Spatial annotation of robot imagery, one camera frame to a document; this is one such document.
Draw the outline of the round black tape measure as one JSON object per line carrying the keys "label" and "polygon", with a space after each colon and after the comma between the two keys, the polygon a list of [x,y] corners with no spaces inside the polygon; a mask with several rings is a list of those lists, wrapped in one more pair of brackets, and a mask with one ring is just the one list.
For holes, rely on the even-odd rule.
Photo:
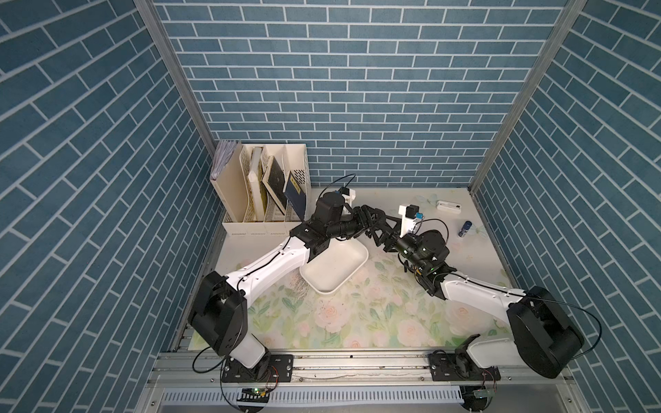
{"label": "round black tape measure", "polygon": [[387,227],[387,215],[380,208],[372,208],[371,206],[360,206],[359,215],[361,222],[363,222],[363,229],[366,232],[383,230]]}

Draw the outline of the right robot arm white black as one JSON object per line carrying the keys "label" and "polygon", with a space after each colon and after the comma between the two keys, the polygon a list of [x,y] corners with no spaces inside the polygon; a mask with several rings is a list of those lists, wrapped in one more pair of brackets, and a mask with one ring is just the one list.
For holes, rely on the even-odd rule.
{"label": "right robot arm white black", "polygon": [[503,322],[510,333],[489,337],[473,333],[454,351],[461,374],[477,368],[528,367],[553,379],[582,356],[585,336],[567,315],[566,303],[547,289],[501,287],[463,275],[446,263],[449,249],[437,230],[403,229],[403,220],[383,216],[368,222],[366,233],[387,252],[395,252],[404,269],[428,295],[474,307]]}

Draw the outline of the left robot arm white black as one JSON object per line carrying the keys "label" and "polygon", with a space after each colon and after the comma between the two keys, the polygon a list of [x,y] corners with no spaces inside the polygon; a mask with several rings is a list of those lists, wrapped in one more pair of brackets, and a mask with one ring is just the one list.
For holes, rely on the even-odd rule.
{"label": "left robot arm white black", "polygon": [[268,350],[249,332],[248,308],[284,275],[316,260],[332,239],[352,239],[365,227],[358,218],[332,223],[311,219],[244,268],[227,275],[211,272],[193,299],[189,324],[218,356],[230,356],[246,368],[262,365]]}

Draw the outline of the white storage tray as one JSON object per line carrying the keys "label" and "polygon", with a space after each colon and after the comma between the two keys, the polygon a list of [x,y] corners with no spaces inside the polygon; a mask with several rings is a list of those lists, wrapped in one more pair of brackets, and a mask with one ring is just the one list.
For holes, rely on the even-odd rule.
{"label": "white storage tray", "polygon": [[318,294],[334,294],[367,261],[367,247],[357,239],[332,239],[329,247],[300,268],[302,279]]}

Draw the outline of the white rectangular box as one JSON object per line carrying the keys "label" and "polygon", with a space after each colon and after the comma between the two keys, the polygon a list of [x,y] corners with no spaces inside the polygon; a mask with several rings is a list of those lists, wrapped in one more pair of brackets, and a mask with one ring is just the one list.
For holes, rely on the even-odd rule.
{"label": "white rectangular box", "polygon": [[462,206],[458,203],[439,200],[437,201],[437,210],[444,213],[461,214]]}

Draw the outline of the blue cover book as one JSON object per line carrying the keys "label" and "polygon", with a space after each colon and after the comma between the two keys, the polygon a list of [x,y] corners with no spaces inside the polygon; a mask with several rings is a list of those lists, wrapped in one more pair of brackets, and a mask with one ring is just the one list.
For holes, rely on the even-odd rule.
{"label": "blue cover book", "polygon": [[288,204],[296,213],[300,221],[306,220],[306,192],[303,187],[298,183],[293,172],[290,172],[287,177],[287,182],[283,191]]}

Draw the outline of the floral table mat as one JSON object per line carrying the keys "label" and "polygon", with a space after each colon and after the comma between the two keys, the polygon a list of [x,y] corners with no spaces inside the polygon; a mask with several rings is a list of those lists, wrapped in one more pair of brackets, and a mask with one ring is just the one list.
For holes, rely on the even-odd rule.
{"label": "floral table mat", "polygon": [[[220,274],[252,263],[282,236],[229,236],[213,269]],[[269,349],[453,348],[480,333],[502,336],[504,322],[468,305],[430,297],[405,274],[395,254],[360,237],[368,261],[334,294],[318,294],[298,270],[285,275],[249,308],[249,331]],[[511,287],[482,226],[449,242],[449,265],[482,282]]]}

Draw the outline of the small blue bottle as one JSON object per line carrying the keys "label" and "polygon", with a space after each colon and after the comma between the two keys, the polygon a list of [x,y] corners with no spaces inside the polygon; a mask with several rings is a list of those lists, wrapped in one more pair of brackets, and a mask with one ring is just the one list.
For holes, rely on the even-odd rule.
{"label": "small blue bottle", "polygon": [[473,229],[473,222],[467,220],[458,232],[458,237],[465,237]]}

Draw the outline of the white plastic file organizer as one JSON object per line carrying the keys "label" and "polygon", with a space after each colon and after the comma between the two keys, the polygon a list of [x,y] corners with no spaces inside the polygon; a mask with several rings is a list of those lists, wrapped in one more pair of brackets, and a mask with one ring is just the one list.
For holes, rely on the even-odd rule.
{"label": "white plastic file organizer", "polygon": [[293,172],[298,183],[306,192],[306,220],[308,220],[314,211],[315,200],[312,196],[311,177],[307,160],[306,146],[296,144],[267,144],[267,145],[243,145],[243,151],[240,155],[240,163],[244,172],[245,185],[248,192],[248,207],[244,215],[244,221],[240,223],[232,222],[227,211],[223,219],[223,226],[230,235],[282,235],[287,236],[290,230],[302,221],[299,220],[294,210],[287,202],[287,210],[282,214],[273,199],[267,191],[268,206],[264,221],[256,221],[253,210],[251,190],[248,184],[248,172],[251,162],[251,153],[255,147],[263,148],[262,165],[263,175],[266,170],[266,164],[270,156],[276,158],[280,167],[287,177]]}

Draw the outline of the black cover book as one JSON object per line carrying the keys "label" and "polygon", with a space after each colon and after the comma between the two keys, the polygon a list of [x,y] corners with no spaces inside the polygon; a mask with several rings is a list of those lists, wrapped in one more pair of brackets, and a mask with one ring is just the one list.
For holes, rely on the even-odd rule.
{"label": "black cover book", "polygon": [[270,156],[263,176],[263,185],[282,214],[285,214],[287,210],[287,198],[284,194],[285,182],[282,167],[275,157]]}

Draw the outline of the white and yellow book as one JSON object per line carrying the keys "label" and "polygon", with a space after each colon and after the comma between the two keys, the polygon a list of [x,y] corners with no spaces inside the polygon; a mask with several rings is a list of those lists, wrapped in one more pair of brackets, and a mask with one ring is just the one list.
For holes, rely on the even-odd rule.
{"label": "white and yellow book", "polygon": [[261,147],[255,147],[252,150],[247,175],[256,221],[264,221],[268,206],[267,190],[263,185],[262,153],[263,148]]}

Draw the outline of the beige file folder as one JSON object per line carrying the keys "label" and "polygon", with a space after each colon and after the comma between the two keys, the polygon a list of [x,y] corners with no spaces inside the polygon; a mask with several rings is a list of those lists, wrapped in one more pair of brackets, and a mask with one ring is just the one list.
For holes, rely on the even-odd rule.
{"label": "beige file folder", "polygon": [[210,171],[210,182],[232,222],[244,221],[248,207],[248,192],[240,163],[243,145],[239,141],[222,140],[216,147]]}

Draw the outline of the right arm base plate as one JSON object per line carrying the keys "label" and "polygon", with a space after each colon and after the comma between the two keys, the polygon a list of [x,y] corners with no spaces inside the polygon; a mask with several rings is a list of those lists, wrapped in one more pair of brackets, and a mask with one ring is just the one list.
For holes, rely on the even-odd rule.
{"label": "right arm base plate", "polygon": [[495,367],[479,368],[465,354],[447,353],[437,349],[428,354],[433,381],[498,382],[501,374]]}

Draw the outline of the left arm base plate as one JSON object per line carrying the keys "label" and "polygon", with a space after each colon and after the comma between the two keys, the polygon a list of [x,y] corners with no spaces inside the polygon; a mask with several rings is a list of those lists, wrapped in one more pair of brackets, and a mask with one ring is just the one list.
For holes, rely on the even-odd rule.
{"label": "left arm base plate", "polygon": [[292,379],[294,356],[267,353],[254,368],[247,368],[231,359],[221,371],[224,383],[289,383]]}

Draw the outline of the aluminium mounting rail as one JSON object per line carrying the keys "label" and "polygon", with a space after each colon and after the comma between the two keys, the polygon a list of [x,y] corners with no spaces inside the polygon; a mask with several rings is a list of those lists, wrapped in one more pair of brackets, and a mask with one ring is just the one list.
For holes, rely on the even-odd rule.
{"label": "aluminium mounting rail", "polygon": [[448,351],[285,350],[270,380],[248,383],[215,356],[162,353],[139,412],[587,412],[568,373],[544,379],[525,367],[456,373]]}

